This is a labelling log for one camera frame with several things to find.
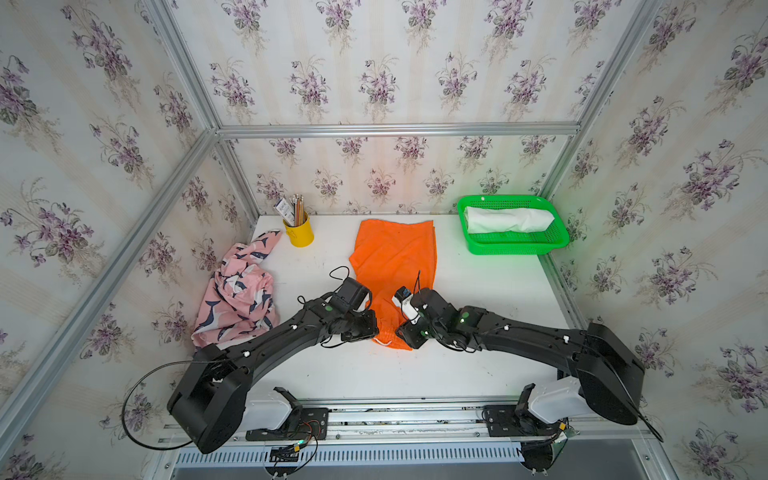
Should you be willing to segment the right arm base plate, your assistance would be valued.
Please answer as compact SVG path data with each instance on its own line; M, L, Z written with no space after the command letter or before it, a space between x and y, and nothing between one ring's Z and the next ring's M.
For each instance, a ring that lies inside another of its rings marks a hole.
M545 437L556 436L567 428L563 420L544 423L516 405L486 405L482 420L490 437Z

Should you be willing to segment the orange cloth garment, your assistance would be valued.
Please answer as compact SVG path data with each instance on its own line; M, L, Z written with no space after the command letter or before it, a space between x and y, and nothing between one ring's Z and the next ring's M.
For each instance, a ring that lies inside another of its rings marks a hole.
M409 351L411 348L396 335L404 318L392 297L401 287L434 286L437 270L434 223L364 220L349 262L357 281L371 291L371 309L379 329L376 342L391 349Z

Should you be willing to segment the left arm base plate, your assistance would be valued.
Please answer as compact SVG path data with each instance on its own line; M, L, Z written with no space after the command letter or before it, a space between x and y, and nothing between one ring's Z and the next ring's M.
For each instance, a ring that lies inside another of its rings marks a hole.
M327 436L328 408L301 408L292 411L288 418L275 430L250 430L245 434L247 441L288 441L325 440Z

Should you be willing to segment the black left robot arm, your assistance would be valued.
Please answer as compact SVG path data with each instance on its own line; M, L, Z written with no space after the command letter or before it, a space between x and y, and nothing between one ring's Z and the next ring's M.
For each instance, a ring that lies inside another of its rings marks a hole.
M371 291L347 278L332 292L305 300L289 320L244 343L198 350L171 394L167 410L198 451L211 453L239 429L251 388L300 351L327 342L369 340L378 334Z

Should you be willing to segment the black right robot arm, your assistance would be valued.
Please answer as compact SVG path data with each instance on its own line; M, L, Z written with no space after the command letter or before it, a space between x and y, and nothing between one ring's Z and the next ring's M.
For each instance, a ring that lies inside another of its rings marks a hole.
M402 287L392 297L404 322L398 338L418 349L429 339L457 352L502 352L546 364L565 377L521 395L522 416L552 424L584 409L621 425L643 418L645 367L608 327L562 329L502 317L476 306L455 308L437 291Z

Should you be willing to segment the white shorts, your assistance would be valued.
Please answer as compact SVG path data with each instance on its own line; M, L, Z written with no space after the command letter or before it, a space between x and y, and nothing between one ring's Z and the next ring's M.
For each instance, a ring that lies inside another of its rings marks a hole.
M464 218L470 234L538 233L546 231L555 220L551 212L531 208L493 210L466 207Z

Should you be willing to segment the pink patterned garment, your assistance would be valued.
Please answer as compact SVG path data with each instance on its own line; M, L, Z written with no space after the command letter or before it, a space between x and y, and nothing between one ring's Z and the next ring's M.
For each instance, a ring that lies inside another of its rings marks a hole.
M208 281L191 340L195 347L221 349L261 336L280 324L274 300L274 278L261 263L280 242L270 230L251 243L236 243Z

